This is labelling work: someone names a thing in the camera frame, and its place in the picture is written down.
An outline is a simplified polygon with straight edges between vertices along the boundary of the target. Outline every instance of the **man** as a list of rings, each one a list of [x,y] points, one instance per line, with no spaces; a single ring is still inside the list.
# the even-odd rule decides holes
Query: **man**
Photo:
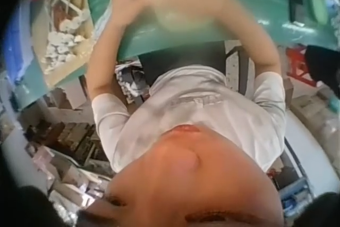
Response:
[[[105,197],[80,212],[78,226],[282,226],[281,202],[265,174],[284,147],[274,43],[236,0],[163,0],[213,17],[238,37],[255,63],[253,99],[227,89],[213,65],[189,65],[159,76],[130,116],[112,78],[126,28],[151,1],[112,0],[93,49],[88,91],[117,175]]]

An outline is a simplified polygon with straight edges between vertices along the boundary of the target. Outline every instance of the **green surface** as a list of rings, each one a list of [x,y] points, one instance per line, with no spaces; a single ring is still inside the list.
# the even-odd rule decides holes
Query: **green surface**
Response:
[[[329,20],[327,6],[325,0],[310,0],[316,21],[322,25],[326,25]]]
[[[329,24],[318,24],[308,5],[305,26],[303,28],[289,22],[288,0],[240,0],[256,17],[259,23],[280,45],[291,46],[301,43],[337,49],[337,41]],[[104,13],[109,0],[89,0],[94,23]],[[169,48],[179,44],[207,42],[231,39],[231,36],[215,25],[210,25],[188,33],[172,34],[162,28],[151,12],[147,12],[140,21],[126,33],[118,54],[120,60],[139,54]],[[85,73],[82,67],[65,78],[60,84],[70,81]],[[34,61],[24,76],[15,93],[21,108],[34,102],[48,92],[43,74],[37,61]]]

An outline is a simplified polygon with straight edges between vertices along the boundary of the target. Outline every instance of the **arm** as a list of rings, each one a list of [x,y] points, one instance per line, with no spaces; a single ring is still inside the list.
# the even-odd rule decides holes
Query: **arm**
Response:
[[[241,41],[254,61],[256,76],[268,71],[281,75],[281,63],[275,44],[237,0],[225,0],[217,19]]]
[[[101,94],[114,94],[122,102],[126,99],[116,81],[117,53],[125,29],[148,4],[148,0],[112,0],[112,15],[94,46],[86,74],[91,101]]]
[[[256,75],[281,74],[279,53],[271,38],[237,0],[162,0],[190,16],[212,16],[233,33],[254,61]]]
[[[86,74],[91,101],[100,94],[109,93],[114,94],[126,104],[126,99],[114,75],[117,52],[124,31],[124,27],[118,26],[110,19],[94,46]]]

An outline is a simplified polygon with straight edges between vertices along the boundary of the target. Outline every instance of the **white shirt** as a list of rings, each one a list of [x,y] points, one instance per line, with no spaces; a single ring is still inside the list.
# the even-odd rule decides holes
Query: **white shirt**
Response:
[[[200,65],[168,71],[150,88],[150,98],[131,116],[114,95],[92,101],[97,132],[115,172],[143,155],[165,131],[204,124],[228,138],[267,171],[283,152],[285,90],[282,77],[262,73],[252,101],[226,87],[219,71]]]

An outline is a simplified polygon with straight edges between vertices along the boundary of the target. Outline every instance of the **box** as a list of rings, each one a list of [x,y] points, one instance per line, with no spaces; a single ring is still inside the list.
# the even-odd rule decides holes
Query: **box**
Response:
[[[86,191],[89,179],[80,170],[77,169],[70,161],[61,157],[54,157],[51,164],[56,167],[60,175],[60,181],[66,184],[72,184],[81,191]]]
[[[87,207],[94,201],[91,196],[79,190],[72,184],[55,182],[53,185],[53,190],[79,207]]]
[[[45,146],[40,146],[34,154],[32,160],[39,169],[44,169],[45,165],[50,163],[54,154]]]

